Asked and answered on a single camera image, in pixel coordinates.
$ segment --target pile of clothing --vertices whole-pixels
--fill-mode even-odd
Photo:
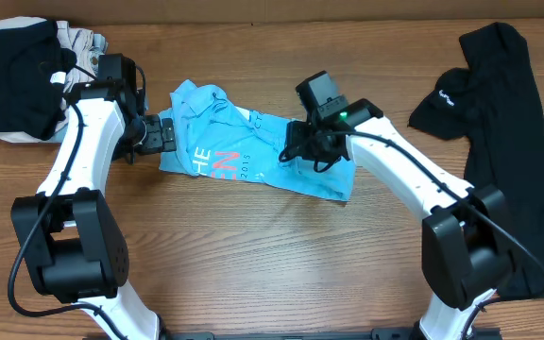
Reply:
[[[66,21],[16,17],[0,20],[0,139],[59,143],[68,123],[62,98],[74,84],[97,75],[106,39]]]

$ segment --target wood grain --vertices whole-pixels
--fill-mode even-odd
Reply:
[[[526,37],[544,106],[544,20],[509,21]],[[454,174],[465,140],[441,142],[406,126],[410,112],[451,67],[466,66],[458,37],[489,21],[294,25],[136,25],[93,29],[110,51],[136,60],[150,107],[170,106],[186,78],[222,87],[237,105],[304,118],[294,88],[326,69],[349,99],[366,97],[400,133]],[[75,339],[98,332],[82,313],[41,319],[6,299],[18,244],[9,220],[32,195],[55,145],[0,141],[0,339]],[[130,280],[175,332],[366,331],[409,326],[430,297],[420,269],[418,222],[375,178],[358,171],[347,204],[260,184],[158,170],[159,157],[110,168],[107,201],[127,238]],[[57,305],[34,292],[23,268],[23,305]],[[544,300],[493,306],[479,325],[506,339],[544,338]]]

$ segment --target white cloth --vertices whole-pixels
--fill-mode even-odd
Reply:
[[[9,18],[0,20],[0,29],[27,27],[44,21],[44,18],[34,17],[21,16]],[[66,21],[57,21],[56,24],[58,25],[57,38],[60,42],[60,47],[68,48],[75,52],[76,65],[95,76],[95,70],[97,70],[97,61],[96,65],[93,65],[91,58],[91,55],[94,54],[94,33],[89,29],[71,28]],[[103,36],[99,34],[96,34],[96,36],[97,50],[95,52],[104,54],[109,44],[106,42],[106,39]],[[85,75],[77,69],[73,69],[66,75],[66,78],[64,80],[64,91],[69,92],[71,88],[73,88],[73,85],[77,84],[78,82],[88,82],[91,80],[91,77]],[[64,101],[64,99],[62,99],[62,101],[60,102],[60,108],[64,110],[64,115],[66,118],[56,124],[57,133],[61,129],[63,129],[68,123],[68,111],[66,110],[66,102]],[[40,143],[57,142],[60,138],[59,136],[54,135],[49,141],[42,141],[35,137],[29,136],[24,132],[0,132],[0,139],[10,143]]]

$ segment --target black garment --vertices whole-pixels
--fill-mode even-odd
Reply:
[[[62,85],[52,85],[56,71],[68,71],[75,53],[60,49],[55,22],[0,30],[0,132],[23,131],[42,140],[55,132]]]
[[[409,125],[445,140],[469,138],[465,179],[505,194],[514,236],[544,264],[544,121],[526,41],[496,23],[459,42],[469,70],[442,75]],[[527,296],[542,287],[541,272],[525,261],[499,293]]]

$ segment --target white casing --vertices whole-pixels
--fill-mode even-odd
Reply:
[[[77,303],[87,302],[102,308],[116,328],[129,340],[159,340],[159,318],[148,310],[129,281],[117,290],[115,298],[80,298]],[[83,310],[106,332],[110,339],[117,340],[104,320],[94,311]]]
[[[83,116],[83,137],[60,195],[72,195],[79,188],[99,190],[105,194],[106,179],[111,167],[112,152],[123,136],[125,121],[116,101],[102,98],[83,99],[76,104]],[[68,162],[78,133],[78,118],[75,110],[68,109],[69,122],[66,135],[60,146],[54,167],[37,190],[50,196],[58,185],[60,174]]]
[[[473,187],[466,180],[437,166],[406,142],[386,117],[368,119],[357,126],[356,130],[384,137],[401,146],[460,197],[466,197],[467,189]],[[446,208],[456,202],[450,195],[438,191],[438,186],[395,148],[357,136],[346,137],[346,146],[349,157],[385,183],[417,220],[429,216],[435,206]],[[473,303],[492,297],[494,292],[491,289],[481,294]],[[421,318],[419,327],[429,340],[460,340],[461,332],[473,310],[473,305],[464,311],[451,308],[433,294],[430,307]]]

